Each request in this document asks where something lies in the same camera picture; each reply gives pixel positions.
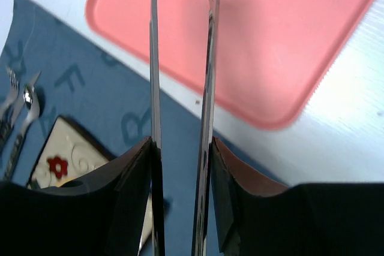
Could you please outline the silver metal tongs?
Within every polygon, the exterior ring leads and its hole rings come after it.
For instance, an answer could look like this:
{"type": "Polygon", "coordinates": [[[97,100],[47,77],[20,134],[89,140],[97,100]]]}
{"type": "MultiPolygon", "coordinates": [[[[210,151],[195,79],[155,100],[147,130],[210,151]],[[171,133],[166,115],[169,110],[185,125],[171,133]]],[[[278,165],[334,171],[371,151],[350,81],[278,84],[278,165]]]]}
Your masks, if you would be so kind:
{"type": "MultiPolygon", "coordinates": [[[[220,0],[209,1],[208,44],[205,86],[203,91],[199,159],[191,253],[206,255],[209,182],[211,173],[212,135],[216,82],[216,58],[220,0]]],[[[160,69],[158,57],[157,0],[151,0],[149,22],[149,67],[151,84],[151,182],[152,182],[152,253],[165,254],[163,172],[161,163],[160,69]]]]}

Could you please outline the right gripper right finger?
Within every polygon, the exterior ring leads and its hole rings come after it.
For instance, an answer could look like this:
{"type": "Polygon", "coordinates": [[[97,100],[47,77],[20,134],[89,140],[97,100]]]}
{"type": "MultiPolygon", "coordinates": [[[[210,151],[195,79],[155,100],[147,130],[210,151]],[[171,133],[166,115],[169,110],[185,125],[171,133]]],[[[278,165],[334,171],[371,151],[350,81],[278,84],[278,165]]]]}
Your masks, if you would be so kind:
{"type": "Polygon", "coordinates": [[[288,187],[258,172],[219,139],[211,182],[224,255],[382,255],[382,183],[288,187]]]}

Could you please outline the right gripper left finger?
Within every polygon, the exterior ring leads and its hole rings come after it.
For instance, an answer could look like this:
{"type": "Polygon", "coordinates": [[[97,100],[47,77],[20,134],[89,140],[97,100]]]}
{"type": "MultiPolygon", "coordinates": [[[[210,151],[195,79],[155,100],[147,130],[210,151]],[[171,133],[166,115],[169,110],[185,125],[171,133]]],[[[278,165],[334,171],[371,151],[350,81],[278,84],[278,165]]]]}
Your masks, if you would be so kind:
{"type": "Polygon", "coordinates": [[[1,182],[2,255],[137,255],[153,142],[60,187],[1,182]]]}

